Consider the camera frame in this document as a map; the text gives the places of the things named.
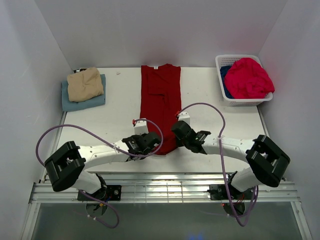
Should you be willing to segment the dark red t shirt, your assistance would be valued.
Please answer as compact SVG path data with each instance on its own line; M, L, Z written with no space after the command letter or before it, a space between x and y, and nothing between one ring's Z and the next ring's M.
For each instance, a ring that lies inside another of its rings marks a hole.
M167 155L177 148L171 127L177 122L176 113L182 109L180 79L179 66L141 66L140 117L157 125L148 123L150 132L163 135L163 144L157 155Z

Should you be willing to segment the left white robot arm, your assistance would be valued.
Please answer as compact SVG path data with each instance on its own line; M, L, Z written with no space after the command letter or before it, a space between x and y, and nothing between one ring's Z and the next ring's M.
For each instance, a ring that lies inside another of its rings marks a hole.
M44 166L55 192L76 188L100 200L106 195L106 184L98 174L89 173L87 169L144 159L160 143L161 137L156 132L123 138L115 147L78 146L68 141L44 162Z

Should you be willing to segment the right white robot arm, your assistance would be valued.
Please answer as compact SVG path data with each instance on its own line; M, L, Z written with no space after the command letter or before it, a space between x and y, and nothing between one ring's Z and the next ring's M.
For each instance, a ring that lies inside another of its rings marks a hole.
M260 134L253 140L218 137L209 131L195 132L182 120L176 122L171 131L178 142L193 153L220 155L249 164L248 168L234 172L227 179L225 191L232 199L258 185L278 187L291 162L290 157L266 135Z

